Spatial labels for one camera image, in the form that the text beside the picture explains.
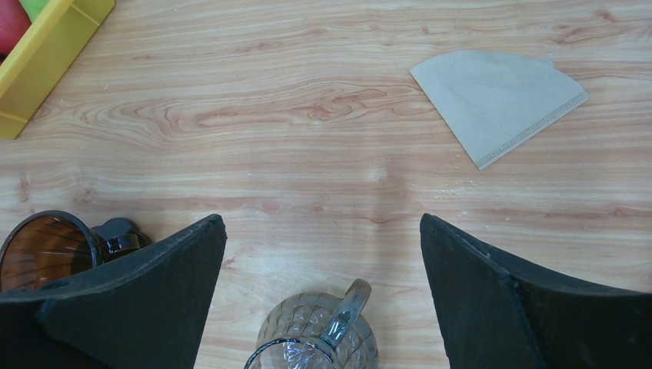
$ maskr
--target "wood grain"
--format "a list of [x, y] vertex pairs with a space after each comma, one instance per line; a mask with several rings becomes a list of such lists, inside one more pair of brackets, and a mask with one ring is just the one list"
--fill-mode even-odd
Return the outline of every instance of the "wood grain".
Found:
[[[552, 58], [590, 101], [480, 172], [409, 74], [472, 48]], [[241, 367], [279, 301], [355, 278], [381, 367], [444, 368], [424, 212], [652, 291], [651, 101], [644, 0], [118, 0], [0, 143], [0, 231], [56, 208], [161, 239], [216, 212], [229, 239], [198, 368]]]

